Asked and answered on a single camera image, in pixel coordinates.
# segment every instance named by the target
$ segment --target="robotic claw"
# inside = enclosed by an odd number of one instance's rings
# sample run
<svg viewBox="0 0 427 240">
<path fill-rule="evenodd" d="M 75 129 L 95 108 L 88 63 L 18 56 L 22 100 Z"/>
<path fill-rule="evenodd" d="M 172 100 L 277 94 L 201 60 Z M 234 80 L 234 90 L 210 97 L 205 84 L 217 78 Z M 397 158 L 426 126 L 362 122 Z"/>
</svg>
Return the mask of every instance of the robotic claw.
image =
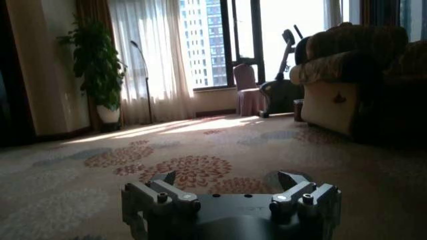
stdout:
<svg viewBox="0 0 427 240">
<path fill-rule="evenodd" d="M 135 240 L 330 240 L 342 191 L 278 173 L 278 194 L 202 194 L 172 186 L 175 172 L 122 190 L 123 221 Z"/>
</svg>

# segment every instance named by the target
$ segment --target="green leaves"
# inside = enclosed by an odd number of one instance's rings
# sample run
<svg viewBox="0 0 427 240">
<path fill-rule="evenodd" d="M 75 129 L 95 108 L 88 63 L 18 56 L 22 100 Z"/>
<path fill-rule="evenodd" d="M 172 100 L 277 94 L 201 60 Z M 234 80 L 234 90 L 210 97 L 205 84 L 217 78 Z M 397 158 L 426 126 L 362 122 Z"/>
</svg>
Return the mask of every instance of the green leaves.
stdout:
<svg viewBox="0 0 427 240">
<path fill-rule="evenodd" d="M 94 97 L 98 105 L 116 110 L 120 107 L 122 79 L 127 68 L 118 58 L 110 33 L 104 25 L 92 19 L 78 19 L 76 29 L 58 37 L 62 45 L 75 45 L 74 75 L 84 76 L 82 91 Z"/>
</svg>

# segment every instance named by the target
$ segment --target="patterned carpet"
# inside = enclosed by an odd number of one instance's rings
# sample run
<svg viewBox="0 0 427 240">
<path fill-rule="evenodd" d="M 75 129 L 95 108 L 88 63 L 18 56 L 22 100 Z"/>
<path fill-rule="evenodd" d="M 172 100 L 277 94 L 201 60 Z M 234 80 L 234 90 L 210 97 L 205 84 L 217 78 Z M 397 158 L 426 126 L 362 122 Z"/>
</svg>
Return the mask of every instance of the patterned carpet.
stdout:
<svg viewBox="0 0 427 240">
<path fill-rule="evenodd" d="M 120 187 L 176 170 L 203 193 L 278 193 L 277 171 L 339 186 L 334 239 L 426 239 L 427 152 L 355 144 L 294 122 L 234 115 L 0 151 L 2 240 L 131 240 Z"/>
</svg>

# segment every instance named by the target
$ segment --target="patterned sofa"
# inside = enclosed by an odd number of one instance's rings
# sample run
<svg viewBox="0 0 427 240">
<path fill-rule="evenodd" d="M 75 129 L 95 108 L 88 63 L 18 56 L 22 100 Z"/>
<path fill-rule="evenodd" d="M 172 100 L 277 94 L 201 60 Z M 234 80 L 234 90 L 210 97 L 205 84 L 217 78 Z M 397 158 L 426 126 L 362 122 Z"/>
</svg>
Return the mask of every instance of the patterned sofa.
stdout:
<svg viewBox="0 0 427 240">
<path fill-rule="evenodd" d="M 355 140 L 426 132 L 427 41 L 402 27 L 345 24 L 310 37 L 291 69 L 305 86 L 302 118 Z"/>
</svg>

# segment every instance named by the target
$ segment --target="screw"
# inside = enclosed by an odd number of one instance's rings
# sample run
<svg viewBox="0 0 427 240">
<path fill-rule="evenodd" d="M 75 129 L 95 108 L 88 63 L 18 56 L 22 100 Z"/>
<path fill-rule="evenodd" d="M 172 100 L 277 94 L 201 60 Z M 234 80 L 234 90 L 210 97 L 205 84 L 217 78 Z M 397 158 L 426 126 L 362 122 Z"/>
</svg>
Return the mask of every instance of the screw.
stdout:
<svg viewBox="0 0 427 240">
<path fill-rule="evenodd" d="M 278 214 L 279 213 L 279 210 L 281 210 L 281 206 L 279 206 L 279 203 L 277 201 L 273 201 L 270 203 L 270 211 L 273 214 Z"/>
<path fill-rule="evenodd" d="M 302 202 L 307 205 L 314 205 L 314 196 L 309 193 L 302 195 Z"/>
<path fill-rule="evenodd" d="M 311 186 L 313 186 L 313 190 L 315 191 L 317 188 L 318 188 L 318 184 L 315 182 L 311 183 Z"/>
<path fill-rule="evenodd" d="M 194 212 L 198 212 L 202 208 L 201 201 L 199 200 L 193 201 L 191 206 L 193 206 Z"/>
<path fill-rule="evenodd" d="M 168 200 L 168 194 L 166 192 L 159 192 L 158 203 L 163 204 Z"/>
</svg>

